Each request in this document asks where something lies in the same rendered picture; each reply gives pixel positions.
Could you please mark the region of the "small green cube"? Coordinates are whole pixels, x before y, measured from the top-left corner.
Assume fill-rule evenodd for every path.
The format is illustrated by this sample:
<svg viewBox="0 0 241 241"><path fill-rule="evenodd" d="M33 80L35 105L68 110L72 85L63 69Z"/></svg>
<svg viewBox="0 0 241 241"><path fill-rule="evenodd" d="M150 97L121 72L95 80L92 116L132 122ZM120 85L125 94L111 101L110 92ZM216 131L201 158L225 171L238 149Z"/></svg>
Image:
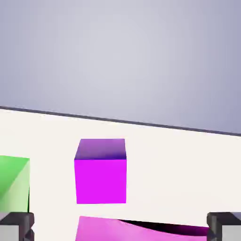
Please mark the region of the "small green cube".
<svg viewBox="0 0 241 241"><path fill-rule="evenodd" d="M0 155L0 212L27 212L30 159Z"/></svg>

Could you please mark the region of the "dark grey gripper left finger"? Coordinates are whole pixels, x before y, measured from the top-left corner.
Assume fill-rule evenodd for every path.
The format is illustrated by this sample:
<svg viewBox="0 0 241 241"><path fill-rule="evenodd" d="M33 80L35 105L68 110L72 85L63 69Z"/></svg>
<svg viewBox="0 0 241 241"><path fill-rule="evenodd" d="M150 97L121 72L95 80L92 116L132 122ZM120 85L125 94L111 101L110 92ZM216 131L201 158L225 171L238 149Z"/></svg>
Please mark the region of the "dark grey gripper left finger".
<svg viewBox="0 0 241 241"><path fill-rule="evenodd" d="M0 241L34 241L34 214L0 213Z"/></svg>

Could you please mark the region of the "small magenta cube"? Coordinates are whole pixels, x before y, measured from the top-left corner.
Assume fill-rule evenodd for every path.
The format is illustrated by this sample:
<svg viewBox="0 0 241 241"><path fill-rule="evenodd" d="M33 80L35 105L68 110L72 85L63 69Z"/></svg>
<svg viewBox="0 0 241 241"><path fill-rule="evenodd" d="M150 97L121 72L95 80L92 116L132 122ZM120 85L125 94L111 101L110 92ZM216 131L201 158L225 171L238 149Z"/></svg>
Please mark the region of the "small magenta cube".
<svg viewBox="0 0 241 241"><path fill-rule="evenodd" d="M74 158L74 171L78 204L126 203L124 139L81 139Z"/></svg>

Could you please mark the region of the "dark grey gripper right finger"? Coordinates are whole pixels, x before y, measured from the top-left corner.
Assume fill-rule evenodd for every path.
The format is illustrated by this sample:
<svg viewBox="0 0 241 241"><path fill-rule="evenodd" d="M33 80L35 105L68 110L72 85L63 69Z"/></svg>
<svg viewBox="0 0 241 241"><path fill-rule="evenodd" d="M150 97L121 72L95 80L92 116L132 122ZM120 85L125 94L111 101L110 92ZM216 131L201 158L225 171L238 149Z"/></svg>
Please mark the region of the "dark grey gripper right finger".
<svg viewBox="0 0 241 241"><path fill-rule="evenodd" d="M241 241L241 212L210 212L207 241Z"/></svg>

